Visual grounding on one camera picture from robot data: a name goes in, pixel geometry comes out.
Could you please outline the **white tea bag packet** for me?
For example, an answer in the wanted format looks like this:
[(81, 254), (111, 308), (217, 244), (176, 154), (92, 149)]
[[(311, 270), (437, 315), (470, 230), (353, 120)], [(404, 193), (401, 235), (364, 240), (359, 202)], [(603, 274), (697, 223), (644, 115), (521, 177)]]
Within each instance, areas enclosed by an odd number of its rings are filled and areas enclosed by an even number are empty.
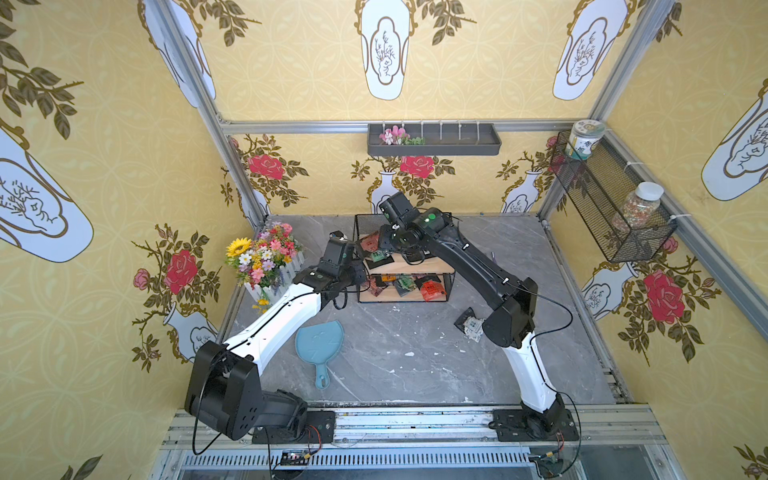
[(483, 337), (483, 320), (476, 317), (472, 308), (467, 308), (454, 322), (454, 326), (468, 339), (479, 343)]

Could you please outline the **red tea bag packet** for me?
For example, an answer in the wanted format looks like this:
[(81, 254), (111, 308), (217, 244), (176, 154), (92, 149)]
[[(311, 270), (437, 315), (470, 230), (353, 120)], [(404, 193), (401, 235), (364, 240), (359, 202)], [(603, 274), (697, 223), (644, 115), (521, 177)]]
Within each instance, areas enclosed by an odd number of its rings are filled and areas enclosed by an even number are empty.
[(361, 238), (359, 246), (364, 256), (377, 252), (380, 248), (380, 234), (376, 232)]

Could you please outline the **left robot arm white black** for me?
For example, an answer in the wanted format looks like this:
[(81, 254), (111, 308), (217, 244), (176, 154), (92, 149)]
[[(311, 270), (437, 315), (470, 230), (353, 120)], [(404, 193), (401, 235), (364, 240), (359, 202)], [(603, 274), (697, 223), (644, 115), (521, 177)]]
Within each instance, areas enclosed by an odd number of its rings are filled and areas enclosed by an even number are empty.
[(363, 262), (300, 271), (261, 318), (222, 343), (208, 341), (197, 352), (184, 403), (196, 421), (239, 440), (252, 429), (290, 440), (304, 434), (307, 403), (283, 391), (264, 391), (261, 374), (272, 357), (306, 321), (349, 287), (366, 279)]

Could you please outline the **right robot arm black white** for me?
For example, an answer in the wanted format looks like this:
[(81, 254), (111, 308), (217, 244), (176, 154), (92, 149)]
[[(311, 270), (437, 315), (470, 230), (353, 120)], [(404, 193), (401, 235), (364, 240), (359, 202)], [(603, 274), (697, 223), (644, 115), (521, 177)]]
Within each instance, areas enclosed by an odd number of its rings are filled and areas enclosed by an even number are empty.
[(516, 440), (579, 441), (577, 410), (572, 399), (551, 384), (539, 359), (534, 314), (538, 285), (498, 266), (471, 243), (449, 213), (437, 208), (424, 212), (397, 194), (380, 205), (389, 225), (381, 239), (399, 253), (427, 251), (450, 265), (486, 301), (490, 315), (482, 323), (485, 337), (502, 348), (521, 395), (519, 409), (495, 410), (488, 428), (501, 442)]

